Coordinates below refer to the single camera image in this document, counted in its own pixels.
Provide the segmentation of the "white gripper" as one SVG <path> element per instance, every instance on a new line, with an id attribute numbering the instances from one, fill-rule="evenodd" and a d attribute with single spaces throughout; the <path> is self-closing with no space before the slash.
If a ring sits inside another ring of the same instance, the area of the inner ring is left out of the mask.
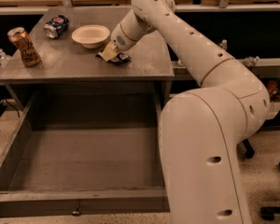
<path id="1" fill-rule="evenodd" d="M 147 33 L 147 24 L 130 10 L 111 33 L 111 41 L 103 52 L 102 58 L 108 62 L 115 58 L 120 51 L 134 46 Z"/>

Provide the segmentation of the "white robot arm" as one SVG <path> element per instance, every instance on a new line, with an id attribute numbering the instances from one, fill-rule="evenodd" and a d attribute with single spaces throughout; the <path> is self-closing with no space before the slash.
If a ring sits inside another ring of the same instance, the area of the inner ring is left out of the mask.
<path id="1" fill-rule="evenodd" d="M 174 13 L 173 0 L 131 0 L 111 42 L 128 50 L 156 30 L 198 86 L 159 118 L 161 167 L 173 224 L 252 224 L 236 147 L 268 116 L 270 98 L 243 64 Z"/>

